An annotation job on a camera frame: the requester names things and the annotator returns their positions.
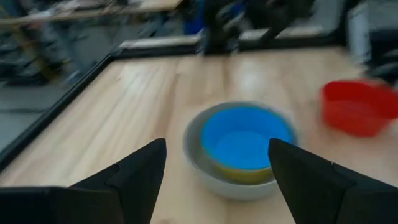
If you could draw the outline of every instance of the blue object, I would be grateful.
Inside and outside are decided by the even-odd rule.
[[[205,124],[201,143],[207,154],[221,165],[241,170],[270,166],[271,138],[294,143],[294,132],[271,110],[242,106],[219,111]]]
[[[204,26],[205,23],[203,21],[203,11],[204,11],[205,2],[203,0],[198,0],[197,14],[190,21],[183,21],[183,31],[185,35],[193,35],[199,33]],[[232,7],[231,12],[233,15],[237,16],[240,12],[244,10],[243,2],[237,2]]]

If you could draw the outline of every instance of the table surface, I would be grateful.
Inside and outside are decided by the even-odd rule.
[[[304,149],[398,186],[395,125],[365,139],[331,130],[320,119],[319,89],[360,73],[337,48],[118,60],[0,175],[0,185],[68,186],[165,137],[153,223],[294,223],[279,190],[257,202],[207,191],[185,162],[184,129],[211,105],[258,101],[291,120]]]
[[[25,17],[0,19],[0,26],[21,25],[30,22],[42,21],[69,21],[74,19],[87,19],[91,17],[106,16],[111,14],[135,14],[145,12],[172,11],[183,0],[141,0],[137,6],[111,6],[106,9],[94,9],[86,11],[69,11],[49,14],[48,11],[31,14]]]

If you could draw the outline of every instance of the white bowl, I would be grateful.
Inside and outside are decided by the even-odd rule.
[[[214,163],[205,154],[200,134],[206,121],[220,110],[236,106],[261,106],[250,102],[228,102],[218,104],[199,113],[188,125],[184,133],[184,153],[189,164],[199,175],[204,185],[216,194],[235,200],[256,200],[270,195],[278,188],[276,180],[245,185],[223,177],[214,167]]]

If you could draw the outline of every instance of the metal frame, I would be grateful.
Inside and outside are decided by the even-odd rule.
[[[267,44],[254,44],[242,40],[239,51],[247,52],[264,49],[291,49],[303,47],[327,47],[345,45],[345,18],[348,9],[344,9],[341,22],[334,32],[318,37],[278,38]],[[127,58],[167,57],[176,55],[195,55],[201,41],[195,44],[167,45],[161,47],[139,47],[135,49],[118,48],[97,63],[85,76],[59,99],[45,114],[30,125],[22,134],[0,152],[0,172],[3,171],[62,111],[113,61]]]

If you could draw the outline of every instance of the yellow bowl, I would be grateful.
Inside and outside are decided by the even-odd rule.
[[[274,178],[271,167],[261,170],[231,169],[215,163],[216,168],[228,179],[245,184],[258,184],[267,182]]]

